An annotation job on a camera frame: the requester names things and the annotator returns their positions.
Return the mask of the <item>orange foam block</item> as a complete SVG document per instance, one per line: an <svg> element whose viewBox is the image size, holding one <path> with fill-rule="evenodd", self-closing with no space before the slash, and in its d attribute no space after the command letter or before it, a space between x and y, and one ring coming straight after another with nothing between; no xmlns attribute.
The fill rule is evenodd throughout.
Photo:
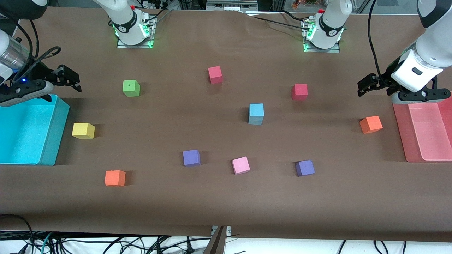
<svg viewBox="0 0 452 254"><path fill-rule="evenodd" d="M105 172L105 186L123 187L125 186L126 172L121 170L108 170Z"/></svg>
<svg viewBox="0 0 452 254"><path fill-rule="evenodd" d="M379 116L366 117L359 124L363 134L369 134L383 129Z"/></svg>

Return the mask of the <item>yellow foam block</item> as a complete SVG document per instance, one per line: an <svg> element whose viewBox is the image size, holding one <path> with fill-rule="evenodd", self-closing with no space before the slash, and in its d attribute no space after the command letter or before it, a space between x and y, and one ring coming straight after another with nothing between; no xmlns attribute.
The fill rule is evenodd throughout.
<svg viewBox="0 0 452 254"><path fill-rule="evenodd" d="M90 123L74 123L72 136L78 139L95 138L95 126Z"/></svg>

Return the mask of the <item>red foam block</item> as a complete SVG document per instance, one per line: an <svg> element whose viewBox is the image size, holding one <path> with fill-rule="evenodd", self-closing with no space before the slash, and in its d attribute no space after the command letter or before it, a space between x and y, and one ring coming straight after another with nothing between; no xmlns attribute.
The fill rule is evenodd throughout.
<svg viewBox="0 0 452 254"><path fill-rule="evenodd" d="M223 82L223 74L220 66L208 68L209 80L212 85L221 84Z"/></svg>
<svg viewBox="0 0 452 254"><path fill-rule="evenodd" d="M308 97L307 84L294 84L292 87L292 100L304 101Z"/></svg>

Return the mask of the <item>green foam block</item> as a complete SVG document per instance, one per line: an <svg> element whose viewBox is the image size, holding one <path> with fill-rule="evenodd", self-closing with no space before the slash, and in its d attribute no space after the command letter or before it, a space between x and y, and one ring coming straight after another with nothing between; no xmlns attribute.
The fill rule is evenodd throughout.
<svg viewBox="0 0 452 254"><path fill-rule="evenodd" d="M122 92L127 97L139 97L141 86L135 79L129 79L123 81Z"/></svg>

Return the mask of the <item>cyan plastic bin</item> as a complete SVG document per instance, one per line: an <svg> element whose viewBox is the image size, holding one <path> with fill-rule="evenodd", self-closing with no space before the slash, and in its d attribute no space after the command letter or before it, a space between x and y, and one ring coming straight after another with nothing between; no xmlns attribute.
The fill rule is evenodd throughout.
<svg viewBox="0 0 452 254"><path fill-rule="evenodd" d="M0 164L53 166L69 114L57 95L0 107Z"/></svg>

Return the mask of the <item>pink plastic bin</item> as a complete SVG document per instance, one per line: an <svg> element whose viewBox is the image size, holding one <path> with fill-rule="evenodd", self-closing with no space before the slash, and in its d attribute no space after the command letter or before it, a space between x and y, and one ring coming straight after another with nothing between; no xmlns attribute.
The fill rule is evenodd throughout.
<svg viewBox="0 0 452 254"><path fill-rule="evenodd" d="M406 161L452 162L452 97L441 102L394 103L393 109Z"/></svg>

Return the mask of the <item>purple foam block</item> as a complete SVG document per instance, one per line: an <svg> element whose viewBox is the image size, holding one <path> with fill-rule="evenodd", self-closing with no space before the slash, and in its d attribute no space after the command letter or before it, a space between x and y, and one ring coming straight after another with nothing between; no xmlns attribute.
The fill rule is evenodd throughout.
<svg viewBox="0 0 452 254"><path fill-rule="evenodd" d="M312 160L298 161L295 163L295 167L298 177L313 175L315 173L315 168Z"/></svg>
<svg viewBox="0 0 452 254"><path fill-rule="evenodd" d="M183 151L183 163L186 167L200 166L201 159L198 150Z"/></svg>

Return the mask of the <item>orange background objects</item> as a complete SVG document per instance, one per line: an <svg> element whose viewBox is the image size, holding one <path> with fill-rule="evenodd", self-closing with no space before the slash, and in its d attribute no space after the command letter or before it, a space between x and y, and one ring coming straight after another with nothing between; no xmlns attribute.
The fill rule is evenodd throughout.
<svg viewBox="0 0 452 254"><path fill-rule="evenodd" d="M293 10L297 10L312 5L323 5L323 0L293 0L291 7Z"/></svg>

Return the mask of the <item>pink foam block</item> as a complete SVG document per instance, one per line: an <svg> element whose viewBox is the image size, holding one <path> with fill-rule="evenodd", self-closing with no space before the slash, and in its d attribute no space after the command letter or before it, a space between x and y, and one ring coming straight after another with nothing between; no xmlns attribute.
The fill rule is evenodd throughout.
<svg viewBox="0 0 452 254"><path fill-rule="evenodd" d="M232 162L233 171L234 171L235 175L240 175L240 174L247 173L250 171L250 164L249 164L248 158L246 156L233 159L231 162Z"/></svg>

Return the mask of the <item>brown paper table cover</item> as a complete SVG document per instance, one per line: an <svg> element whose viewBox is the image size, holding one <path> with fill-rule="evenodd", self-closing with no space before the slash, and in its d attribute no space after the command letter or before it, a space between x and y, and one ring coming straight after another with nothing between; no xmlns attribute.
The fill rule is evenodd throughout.
<svg viewBox="0 0 452 254"><path fill-rule="evenodd" d="M350 16L340 53L305 53L300 32L239 12L172 11L152 49L116 48L100 8L35 21L45 63L79 73L54 166L0 165L0 214L42 231L452 242L452 163L405 161L390 97L357 96L375 71L368 18ZM208 68L220 66L221 84ZM122 92L135 79L139 97ZM294 84L308 97L292 100ZM264 104L261 126L250 103ZM359 122L379 116L383 129ZM72 136L74 123L95 138ZM186 167L183 151L201 165ZM232 160L250 171L235 175ZM315 173L298 177L295 163ZM105 172L126 172L105 186Z"/></svg>

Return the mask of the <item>dark grey metal bar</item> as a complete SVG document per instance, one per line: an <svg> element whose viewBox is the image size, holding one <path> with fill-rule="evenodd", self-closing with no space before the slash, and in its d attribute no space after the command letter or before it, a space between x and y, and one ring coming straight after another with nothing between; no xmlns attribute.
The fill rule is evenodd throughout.
<svg viewBox="0 0 452 254"><path fill-rule="evenodd" d="M227 226L217 226L202 254L224 254L227 234Z"/></svg>

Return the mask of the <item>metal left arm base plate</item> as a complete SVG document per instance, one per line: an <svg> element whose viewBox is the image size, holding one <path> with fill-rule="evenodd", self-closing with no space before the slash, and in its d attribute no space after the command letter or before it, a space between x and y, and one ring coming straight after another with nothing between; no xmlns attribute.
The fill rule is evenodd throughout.
<svg viewBox="0 0 452 254"><path fill-rule="evenodd" d="M318 24L318 19L315 19L315 16L310 16L301 21L302 28L306 29L302 31L304 52L339 53L339 40L344 28L324 31L321 26L318 27Z"/></svg>

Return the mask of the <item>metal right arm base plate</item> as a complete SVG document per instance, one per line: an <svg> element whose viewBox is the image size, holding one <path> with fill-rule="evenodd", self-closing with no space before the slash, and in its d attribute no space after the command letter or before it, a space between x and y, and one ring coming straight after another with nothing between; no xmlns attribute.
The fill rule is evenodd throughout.
<svg viewBox="0 0 452 254"><path fill-rule="evenodd" d="M133 12L130 21L115 24L113 27L117 36L118 48L153 48L157 18L149 13Z"/></svg>

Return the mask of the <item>aluminium frame rail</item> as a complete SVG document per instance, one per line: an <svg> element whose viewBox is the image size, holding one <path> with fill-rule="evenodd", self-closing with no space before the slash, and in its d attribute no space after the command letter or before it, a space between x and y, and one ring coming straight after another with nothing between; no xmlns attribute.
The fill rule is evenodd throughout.
<svg viewBox="0 0 452 254"><path fill-rule="evenodd" d="M206 0L206 10L258 11L258 0Z"/></svg>

